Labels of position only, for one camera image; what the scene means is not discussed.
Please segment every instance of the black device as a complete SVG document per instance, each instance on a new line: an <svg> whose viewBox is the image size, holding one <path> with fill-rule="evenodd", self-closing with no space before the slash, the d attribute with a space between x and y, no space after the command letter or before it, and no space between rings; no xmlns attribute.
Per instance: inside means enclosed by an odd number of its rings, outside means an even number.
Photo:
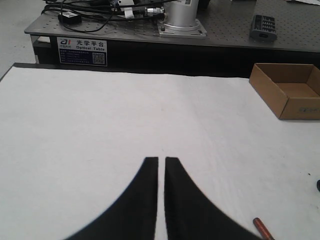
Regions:
<svg viewBox="0 0 320 240"><path fill-rule="evenodd" d="M260 41L275 41L277 39L275 18L272 16L254 15L250 37Z"/></svg>
<svg viewBox="0 0 320 240"><path fill-rule="evenodd" d="M64 24L78 24L82 22L81 16L78 14L75 14L70 11L64 12L62 15L61 13L58 15L59 22L61 23L63 21Z"/></svg>

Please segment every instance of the gray floor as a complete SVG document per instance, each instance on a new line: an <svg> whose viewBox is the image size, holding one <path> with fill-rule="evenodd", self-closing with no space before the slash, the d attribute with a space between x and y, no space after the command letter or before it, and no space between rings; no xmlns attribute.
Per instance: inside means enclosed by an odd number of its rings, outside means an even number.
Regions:
<svg viewBox="0 0 320 240"><path fill-rule="evenodd" d="M24 30L44 6L42 0L0 0L0 77L15 62L35 62L30 37Z"/></svg>

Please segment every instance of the cardboard box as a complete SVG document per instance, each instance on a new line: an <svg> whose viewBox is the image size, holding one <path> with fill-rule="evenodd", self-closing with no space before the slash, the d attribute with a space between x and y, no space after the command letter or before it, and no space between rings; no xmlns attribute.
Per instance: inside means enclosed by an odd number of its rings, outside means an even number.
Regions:
<svg viewBox="0 0 320 240"><path fill-rule="evenodd" d="M249 82L279 119L320 119L320 70L314 65L256 63Z"/></svg>

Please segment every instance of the logo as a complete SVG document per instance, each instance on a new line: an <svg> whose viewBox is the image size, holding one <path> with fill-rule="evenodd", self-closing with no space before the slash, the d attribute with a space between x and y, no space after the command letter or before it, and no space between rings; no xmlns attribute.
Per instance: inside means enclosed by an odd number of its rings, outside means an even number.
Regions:
<svg viewBox="0 0 320 240"><path fill-rule="evenodd" d="M61 42L60 42L60 44L62 44L62 45L70 45L70 43L71 43L71 40L69 39L62 39L61 40Z"/></svg>

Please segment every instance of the qr code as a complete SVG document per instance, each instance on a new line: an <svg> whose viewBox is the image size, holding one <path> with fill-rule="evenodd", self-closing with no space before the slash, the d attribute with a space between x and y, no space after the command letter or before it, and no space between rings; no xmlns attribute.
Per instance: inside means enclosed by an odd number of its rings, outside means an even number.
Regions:
<svg viewBox="0 0 320 240"><path fill-rule="evenodd" d="M105 54L104 53L92 53L93 64L105 64Z"/></svg>

